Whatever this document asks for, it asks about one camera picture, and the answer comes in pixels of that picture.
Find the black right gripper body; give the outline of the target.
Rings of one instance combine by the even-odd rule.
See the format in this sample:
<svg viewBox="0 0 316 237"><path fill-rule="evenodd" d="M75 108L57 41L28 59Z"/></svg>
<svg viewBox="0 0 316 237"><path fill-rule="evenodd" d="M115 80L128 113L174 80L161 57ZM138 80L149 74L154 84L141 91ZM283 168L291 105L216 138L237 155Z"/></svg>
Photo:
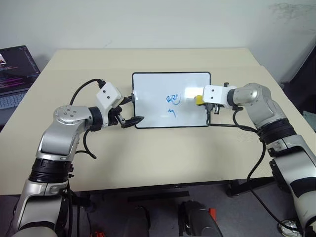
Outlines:
<svg viewBox="0 0 316 237"><path fill-rule="evenodd" d="M208 115L210 115L212 112L215 115L218 115L220 113L220 108L223 108L224 106L220 104L206 104L205 107L206 107L206 113Z"/></svg>

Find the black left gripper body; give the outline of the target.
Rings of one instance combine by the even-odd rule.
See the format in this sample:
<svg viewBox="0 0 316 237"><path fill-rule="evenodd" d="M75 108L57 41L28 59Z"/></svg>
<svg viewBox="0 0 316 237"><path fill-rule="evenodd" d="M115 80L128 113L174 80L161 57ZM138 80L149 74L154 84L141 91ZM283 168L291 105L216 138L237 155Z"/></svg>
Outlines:
<svg viewBox="0 0 316 237"><path fill-rule="evenodd" d="M114 126L120 124L121 127L126 126L125 119L121 116L122 108L117 106L116 108L112 108L108 113L108 126Z"/></svg>

